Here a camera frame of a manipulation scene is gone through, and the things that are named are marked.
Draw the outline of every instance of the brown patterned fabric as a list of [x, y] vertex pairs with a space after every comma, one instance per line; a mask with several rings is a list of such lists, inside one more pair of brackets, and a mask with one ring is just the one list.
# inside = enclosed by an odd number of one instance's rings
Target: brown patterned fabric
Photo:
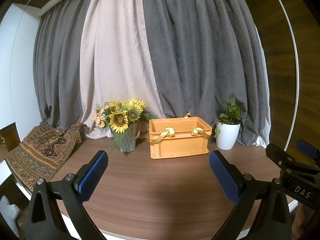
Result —
[[77, 123], [61, 131], [42, 122], [5, 160], [15, 177], [32, 192], [37, 179], [50, 181], [68, 160], [84, 127]]

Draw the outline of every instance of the silver bolt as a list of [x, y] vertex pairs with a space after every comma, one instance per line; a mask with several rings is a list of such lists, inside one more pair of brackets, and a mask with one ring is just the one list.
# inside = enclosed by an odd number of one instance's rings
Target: silver bolt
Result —
[[72, 180], [74, 176], [75, 176], [74, 174], [69, 173], [69, 174], [67, 174], [67, 175], [65, 176], [65, 178], [66, 178], [66, 180]]
[[274, 178], [273, 180], [275, 181], [276, 184], [281, 184], [281, 180], [279, 178]]
[[40, 184], [42, 184], [42, 183], [43, 183], [43, 179], [42, 179], [42, 178], [40, 178], [40, 179], [37, 180], [37, 184], [38, 184], [38, 185], [40, 185]]
[[243, 175], [246, 180], [252, 180], [252, 176], [248, 173]]

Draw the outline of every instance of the artificial flower arrangement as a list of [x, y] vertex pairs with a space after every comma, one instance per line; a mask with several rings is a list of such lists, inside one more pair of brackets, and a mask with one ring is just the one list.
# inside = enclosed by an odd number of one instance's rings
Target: artificial flower arrangement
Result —
[[147, 105], [136, 98], [128, 101], [106, 101], [104, 106], [96, 104], [93, 121], [101, 130], [110, 127], [113, 133], [113, 142], [120, 149], [121, 141], [130, 124], [139, 120], [149, 121], [156, 117], [146, 111]]

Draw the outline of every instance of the orange box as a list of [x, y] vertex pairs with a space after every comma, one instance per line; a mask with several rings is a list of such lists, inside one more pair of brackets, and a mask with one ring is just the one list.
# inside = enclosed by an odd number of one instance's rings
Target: orange box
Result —
[[151, 119], [150, 153], [153, 159], [208, 153], [212, 127], [199, 117]]

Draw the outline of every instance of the brown tabletop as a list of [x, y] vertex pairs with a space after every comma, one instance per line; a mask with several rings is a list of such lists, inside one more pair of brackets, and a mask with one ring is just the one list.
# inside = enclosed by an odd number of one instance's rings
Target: brown tabletop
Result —
[[[209, 139], [210, 151], [217, 149]], [[151, 240], [196, 240], [212, 237], [233, 208], [209, 166], [209, 154], [152, 159], [146, 140], [122, 153], [112, 139], [86, 139], [58, 171], [53, 180], [76, 173], [97, 150], [109, 153], [109, 166], [84, 207], [103, 231]], [[265, 149], [236, 144], [220, 150], [242, 173], [271, 181], [280, 169], [265, 155]], [[257, 211], [256, 201], [245, 228]], [[62, 213], [65, 208], [59, 204]]]

